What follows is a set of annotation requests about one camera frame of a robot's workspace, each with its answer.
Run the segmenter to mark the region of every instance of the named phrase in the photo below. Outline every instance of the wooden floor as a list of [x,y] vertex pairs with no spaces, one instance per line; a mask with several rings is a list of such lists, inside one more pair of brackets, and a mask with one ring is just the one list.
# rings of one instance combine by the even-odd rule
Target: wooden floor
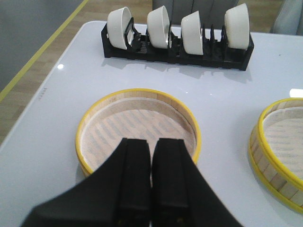
[[[269,32],[282,0],[240,0],[239,4],[244,2],[249,8],[251,31]],[[106,20],[110,11],[124,6],[130,8],[136,23],[146,23],[152,0],[88,1],[0,102],[0,144],[80,27],[88,21]]]

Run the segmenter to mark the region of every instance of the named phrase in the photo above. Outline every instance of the yellow floor line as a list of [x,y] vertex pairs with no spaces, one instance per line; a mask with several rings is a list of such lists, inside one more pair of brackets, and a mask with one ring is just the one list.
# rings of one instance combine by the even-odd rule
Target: yellow floor line
[[14,78],[5,86],[0,92],[0,102],[11,91],[11,89],[18,83],[23,75],[29,70],[29,68],[35,63],[35,61],[41,56],[41,54],[47,49],[47,47],[54,41],[54,39],[65,29],[65,27],[71,22],[71,20],[79,13],[79,11],[86,5],[89,0],[83,0],[83,2],[72,12],[72,14],[61,24],[61,26],[52,34],[51,37],[40,47],[40,49],[29,59],[29,61],[22,67],[22,69],[14,76]]

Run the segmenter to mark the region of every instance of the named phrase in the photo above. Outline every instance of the black dish rack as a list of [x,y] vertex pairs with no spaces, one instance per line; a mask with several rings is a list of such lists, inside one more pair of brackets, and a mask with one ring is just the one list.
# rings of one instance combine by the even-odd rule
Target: black dish rack
[[[107,24],[104,26],[101,36],[103,42],[104,56],[106,58],[117,57],[131,60],[161,61],[172,64],[200,65],[212,68],[239,69],[245,71],[250,61],[254,43],[250,35],[247,50],[233,49],[228,47],[228,39],[225,26],[222,27],[221,40],[214,38],[214,27],[210,29],[210,39],[205,36],[205,26],[202,28],[203,55],[188,54],[185,52],[182,37],[178,38],[169,26],[169,45],[167,49],[155,48],[150,42],[148,31],[142,35],[134,27],[132,17],[124,32],[127,49],[119,49],[112,46],[107,34]],[[134,39],[131,45],[127,41],[127,35],[132,29]]]

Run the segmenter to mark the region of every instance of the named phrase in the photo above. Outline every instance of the bamboo steamer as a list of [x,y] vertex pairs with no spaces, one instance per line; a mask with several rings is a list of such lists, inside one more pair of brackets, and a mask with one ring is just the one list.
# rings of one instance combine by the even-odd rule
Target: bamboo steamer
[[249,142],[251,165],[282,202],[303,213],[303,98],[268,106]]
[[200,129],[191,111],[169,94],[144,88],[107,95],[84,114],[76,134],[84,174],[103,164],[122,138],[147,140],[151,156],[159,138],[184,139],[195,163],[201,149]]

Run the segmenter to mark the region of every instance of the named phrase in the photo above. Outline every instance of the white tabletop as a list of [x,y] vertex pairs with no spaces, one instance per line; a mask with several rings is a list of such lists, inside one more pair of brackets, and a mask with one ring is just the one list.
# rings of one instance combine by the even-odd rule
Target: white tabletop
[[[104,25],[81,28],[0,147],[0,226],[19,226],[33,206],[82,180],[74,139],[83,114],[109,93],[143,87],[191,109],[202,133],[198,168],[239,222],[301,227],[303,215],[253,174],[247,148],[262,110],[303,88],[303,37],[252,33],[255,49],[247,70],[239,71],[105,59]],[[136,28],[145,32],[144,25]],[[180,36],[180,28],[173,32]]]

